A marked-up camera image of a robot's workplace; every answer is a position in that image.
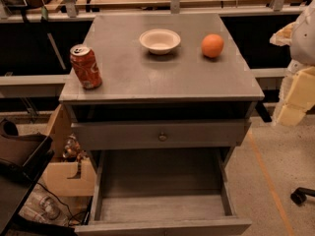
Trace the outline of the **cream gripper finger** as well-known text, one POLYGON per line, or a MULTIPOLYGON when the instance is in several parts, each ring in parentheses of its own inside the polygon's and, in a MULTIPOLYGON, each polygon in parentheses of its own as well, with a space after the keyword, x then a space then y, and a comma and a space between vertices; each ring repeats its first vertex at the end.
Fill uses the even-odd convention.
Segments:
POLYGON ((271 36, 270 42, 276 46, 291 46, 294 25, 295 23, 290 23, 282 29, 279 29, 271 36))
POLYGON ((276 123, 296 126, 315 105, 315 67, 308 67, 283 79, 276 123))

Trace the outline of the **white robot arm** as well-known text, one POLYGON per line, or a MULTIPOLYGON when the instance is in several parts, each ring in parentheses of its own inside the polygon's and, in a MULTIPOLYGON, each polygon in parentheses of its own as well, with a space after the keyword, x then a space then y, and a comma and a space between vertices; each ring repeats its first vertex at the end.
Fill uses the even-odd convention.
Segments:
POLYGON ((276 46, 289 46, 291 61, 285 71, 273 122, 296 126, 315 106, 315 1, 298 18, 270 38, 276 46))

